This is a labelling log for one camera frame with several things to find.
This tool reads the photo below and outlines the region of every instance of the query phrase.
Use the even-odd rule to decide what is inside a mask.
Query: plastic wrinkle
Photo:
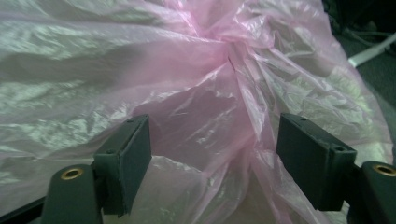
[[[153,160],[131,215],[107,223],[345,223],[275,154],[281,112],[357,164],[392,161],[320,0],[2,1],[0,18],[0,216],[143,113]]]

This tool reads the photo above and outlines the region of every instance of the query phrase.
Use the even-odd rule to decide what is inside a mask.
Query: gray surface
[[[342,35],[334,35],[348,57],[368,47]],[[376,97],[389,126],[393,143],[396,142],[396,57],[388,53],[379,55],[358,67],[364,83]]]

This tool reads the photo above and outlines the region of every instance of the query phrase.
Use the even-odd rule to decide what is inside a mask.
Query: pink plastic bag
[[[119,223],[331,223],[275,154],[279,114],[391,162],[374,96],[319,0],[0,3],[0,216],[150,115],[153,159]]]

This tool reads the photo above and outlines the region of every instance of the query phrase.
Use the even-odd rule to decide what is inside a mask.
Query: plastic sheet
[[[358,163],[392,159],[319,0],[2,1],[0,79],[0,215],[143,113],[154,157],[114,222],[345,222],[315,211],[283,168],[281,112],[356,148]]]

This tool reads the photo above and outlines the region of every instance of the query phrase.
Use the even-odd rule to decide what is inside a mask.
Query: brass insert
[[[373,168],[381,175],[396,176],[396,170],[393,167],[385,165],[374,165]]]
[[[62,173],[61,179],[71,180],[79,177],[82,173],[84,173],[84,171],[81,168],[71,168]]]

